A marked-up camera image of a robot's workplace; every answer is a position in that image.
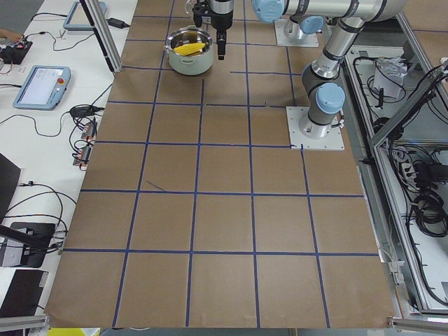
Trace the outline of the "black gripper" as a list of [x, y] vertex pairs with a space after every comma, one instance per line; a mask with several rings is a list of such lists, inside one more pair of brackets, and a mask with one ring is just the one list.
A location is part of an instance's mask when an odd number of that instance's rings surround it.
[[218, 59], [224, 60], [227, 44], [227, 30], [232, 26], [233, 0], [196, 1], [192, 7], [196, 27], [202, 26], [203, 18], [210, 18], [216, 32]]

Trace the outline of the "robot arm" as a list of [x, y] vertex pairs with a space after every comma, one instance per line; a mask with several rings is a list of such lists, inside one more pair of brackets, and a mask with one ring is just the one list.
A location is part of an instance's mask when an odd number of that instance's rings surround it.
[[405, 6], [405, 1], [252, 1], [252, 8], [261, 22], [274, 22], [282, 15], [292, 17], [319, 16], [337, 18], [321, 56], [302, 72], [302, 84], [310, 100], [307, 115], [299, 121], [300, 132], [309, 139], [325, 138], [333, 118], [342, 110], [343, 89], [335, 83], [340, 64], [363, 30], [366, 22], [392, 18]]

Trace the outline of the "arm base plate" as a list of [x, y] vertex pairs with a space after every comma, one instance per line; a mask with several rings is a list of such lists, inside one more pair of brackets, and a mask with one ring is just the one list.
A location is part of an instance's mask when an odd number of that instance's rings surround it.
[[329, 125], [314, 124], [308, 116], [307, 106], [287, 106], [286, 115], [290, 147], [305, 151], [343, 151], [344, 142], [335, 116]]
[[317, 48], [319, 40], [316, 33], [305, 34], [298, 23], [290, 19], [280, 19], [274, 23], [276, 44], [278, 46]]

